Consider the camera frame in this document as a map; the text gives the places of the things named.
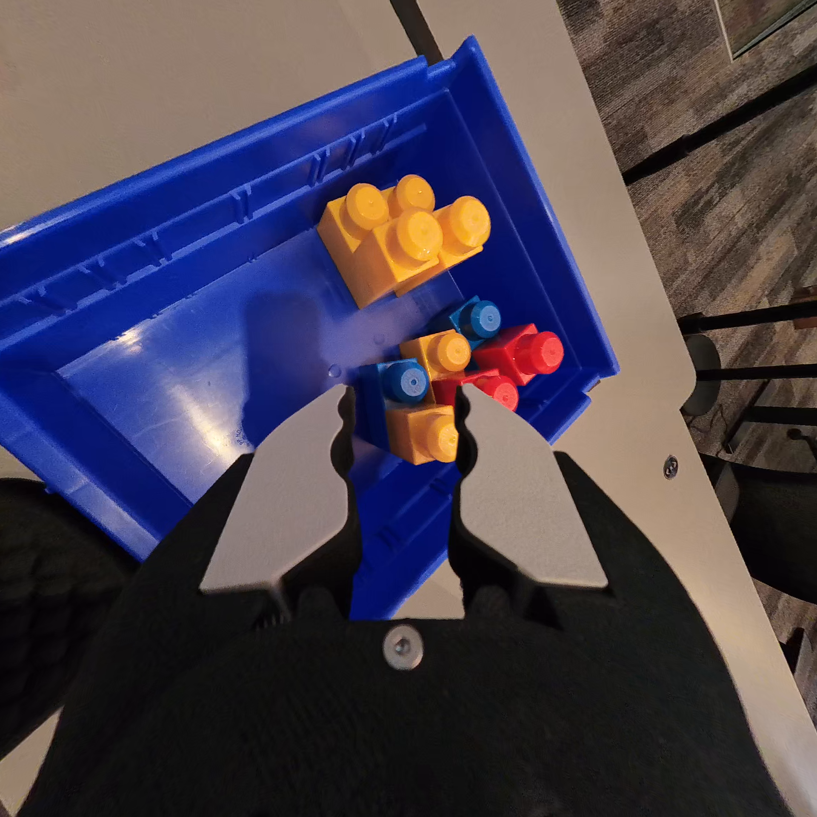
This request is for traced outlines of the black upright panel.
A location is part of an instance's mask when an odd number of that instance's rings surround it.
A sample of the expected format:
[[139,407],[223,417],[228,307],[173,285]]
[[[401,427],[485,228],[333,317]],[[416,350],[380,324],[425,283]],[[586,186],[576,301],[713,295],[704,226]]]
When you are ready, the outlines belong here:
[[816,475],[730,465],[738,501],[730,528],[750,576],[816,604]]

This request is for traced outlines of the blue plastic bin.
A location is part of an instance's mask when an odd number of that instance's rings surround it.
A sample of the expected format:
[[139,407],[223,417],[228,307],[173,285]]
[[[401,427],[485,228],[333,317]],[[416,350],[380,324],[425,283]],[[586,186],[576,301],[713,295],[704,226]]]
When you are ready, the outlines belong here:
[[[360,310],[317,225],[407,173],[480,199],[491,235]],[[140,560],[288,416],[470,297],[563,342],[520,391],[550,443],[620,370],[475,37],[3,230],[1,262],[2,445]]]

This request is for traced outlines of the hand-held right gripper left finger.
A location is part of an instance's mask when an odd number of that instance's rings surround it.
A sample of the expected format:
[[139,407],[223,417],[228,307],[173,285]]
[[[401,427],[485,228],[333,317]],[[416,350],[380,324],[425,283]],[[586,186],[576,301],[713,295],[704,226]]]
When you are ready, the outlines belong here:
[[199,585],[205,594],[268,591],[282,615],[311,587],[348,616],[361,563],[349,473],[355,392],[333,386],[258,446]]

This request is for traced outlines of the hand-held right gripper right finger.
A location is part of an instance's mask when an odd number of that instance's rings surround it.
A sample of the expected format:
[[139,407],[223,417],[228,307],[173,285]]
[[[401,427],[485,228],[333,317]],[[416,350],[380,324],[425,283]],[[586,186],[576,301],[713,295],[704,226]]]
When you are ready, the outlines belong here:
[[549,616],[552,589],[606,591],[606,572],[547,440],[475,385],[456,389],[454,419],[460,478],[448,562],[465,610],[490,587],[523,616]]

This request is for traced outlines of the red one-stud block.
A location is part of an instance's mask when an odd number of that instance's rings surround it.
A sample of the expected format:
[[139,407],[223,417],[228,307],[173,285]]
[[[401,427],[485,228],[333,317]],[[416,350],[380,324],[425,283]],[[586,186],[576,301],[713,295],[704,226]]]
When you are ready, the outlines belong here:
[[432,380],[426,394],[426,401],[435,405],[456,403],[456,393],[460,386],[474,385],[497,403],[512,412],[519,405],[519,394],[516,384],[498,369],[485,369],[452,373]]
[[479,371],[495,369],[517,386],[525,386],[537,376],[555,373],[564,356],[565,347],[555,332],[524,323],[501,329],[476,346],[472,362]]

